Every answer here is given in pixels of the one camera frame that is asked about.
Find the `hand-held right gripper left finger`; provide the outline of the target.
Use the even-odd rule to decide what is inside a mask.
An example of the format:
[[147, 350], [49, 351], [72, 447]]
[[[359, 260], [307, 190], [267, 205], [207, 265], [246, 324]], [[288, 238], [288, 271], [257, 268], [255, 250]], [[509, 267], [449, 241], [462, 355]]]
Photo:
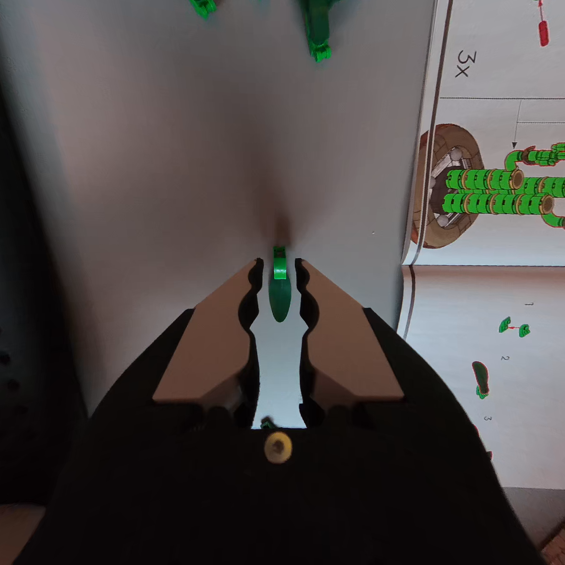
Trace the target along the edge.
[[153, 393], [157, 404], [222, 407], [250, 428], [259, 396], [256, 320], [264, 261], [246, 264], [200, 301]]

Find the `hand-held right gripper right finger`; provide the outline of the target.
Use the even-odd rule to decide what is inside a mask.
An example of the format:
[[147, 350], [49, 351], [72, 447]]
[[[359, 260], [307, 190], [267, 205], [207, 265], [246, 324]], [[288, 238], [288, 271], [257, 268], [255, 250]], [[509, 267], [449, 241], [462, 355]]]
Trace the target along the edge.
[[295, 260], [300, 317], [300, 415], [307, 428], [335, 407], [405, 397], [363, 306], [304, 259]]

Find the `lego instruction booklet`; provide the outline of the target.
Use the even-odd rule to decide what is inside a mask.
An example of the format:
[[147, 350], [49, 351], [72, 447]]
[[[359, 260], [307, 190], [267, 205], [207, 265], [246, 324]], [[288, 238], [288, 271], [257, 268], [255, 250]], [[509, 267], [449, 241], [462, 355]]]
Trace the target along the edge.
[[564, 1], [436, 1], [398, 333], [502, 486], [564, 489]]

